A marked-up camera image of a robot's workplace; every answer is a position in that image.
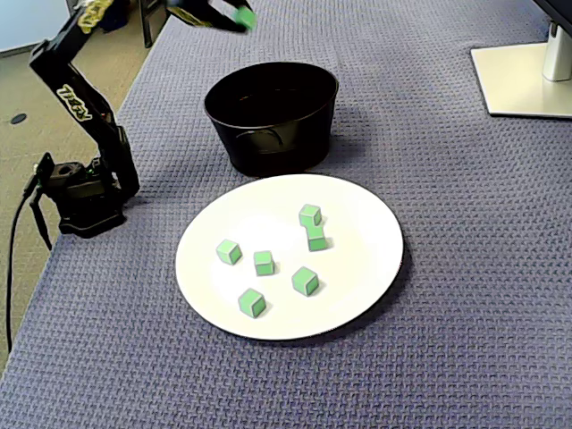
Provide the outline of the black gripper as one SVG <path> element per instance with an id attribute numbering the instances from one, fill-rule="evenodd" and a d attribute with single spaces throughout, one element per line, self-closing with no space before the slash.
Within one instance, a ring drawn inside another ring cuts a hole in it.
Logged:
<path id="1" fill-rule="evenodd" d="M 187 12 L 187 21 L 195 27 L 219 29 L 229 32 L 247 32 L 248 29 L 220 13 L 236 13 L 241 7 L 235 1 L 226 0 L 167 0 L 168 8 L 180 8 Z"/>

